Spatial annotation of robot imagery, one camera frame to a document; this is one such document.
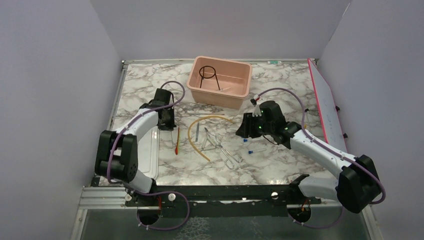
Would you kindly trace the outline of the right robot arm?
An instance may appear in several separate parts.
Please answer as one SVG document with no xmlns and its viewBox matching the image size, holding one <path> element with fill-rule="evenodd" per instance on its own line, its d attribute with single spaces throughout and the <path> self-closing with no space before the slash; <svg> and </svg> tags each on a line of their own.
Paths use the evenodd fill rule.
<svg viewBox="0 0 424 240">
<path fill-rule="evenodd" d="M 378 196 L 385 196 L 370 157 L 343 152 L 315 137 L 301 124 L 287 121 L 273 100 L 244 113 L 236 135 L 245 139 L 270 136 L 276 144 L 305 155 L 333 175 L 333 178 L 309 175 L 297 178 L 288 190 L 289 199 L 296 204 L 307 198 L 324 198 L 338 201 L 346 210 L 357 214 L 366 206 L 377 204 Z"/>
</svg>

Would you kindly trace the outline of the pink plastic bin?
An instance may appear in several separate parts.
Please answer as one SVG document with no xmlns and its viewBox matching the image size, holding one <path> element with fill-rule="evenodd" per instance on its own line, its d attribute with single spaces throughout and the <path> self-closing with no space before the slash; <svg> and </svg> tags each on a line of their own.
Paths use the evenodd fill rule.
<svg viewBox="0 0 424 240">
<path fill-rule="evenodd" d="M 221 88 L 232 87 L 229 92 L 218 92 L 218 86 L 214 78 L 205 79 L 202 88 L 199 88 L 201 81 L 199 69 L 206 65 L 216 69 Z M 249 63 L 198 56 L 194 59 L 187 80 L 187 87 L 197 103 L 240 109 L 250 92 L 252 73 L 253 67 Z"/>
</svg>

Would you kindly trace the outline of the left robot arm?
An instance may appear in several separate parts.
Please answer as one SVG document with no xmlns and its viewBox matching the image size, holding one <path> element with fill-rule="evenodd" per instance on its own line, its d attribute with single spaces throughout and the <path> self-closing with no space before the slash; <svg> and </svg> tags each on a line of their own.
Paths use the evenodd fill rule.
<svg viewBox="0 0 424 240">
<path fill-rule="evenodd" d="M 99 136 L 94 172 L 109 182 L 126 184 L 138 192 L 144 205 L 157 200 L 155 180 L 139 169 L 139 143 L 153 129 L 173 131 L 176 128 L 174 94 L 158 88 L 152 100 L 142 104 L 135 116 L 115 130 L 104 130 Z"/>
</svg>

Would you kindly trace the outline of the black wire tripod stand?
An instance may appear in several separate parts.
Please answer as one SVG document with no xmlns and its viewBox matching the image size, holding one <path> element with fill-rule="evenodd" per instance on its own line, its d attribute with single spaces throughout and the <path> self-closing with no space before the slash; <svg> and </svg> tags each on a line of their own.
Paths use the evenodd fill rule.
<svg viewBox="0 0 424 240">
<path fill-rule="evenodd" d="M 204 80 L 215 79 L 218 90 L 219 91 L 221 90 L 220 83 L 217 76 L 217 71 L 213 66 L 204 65 L 199 69 L 198 73 L 200 76 L 199 88 L 202 88 Z"/>
</svg>

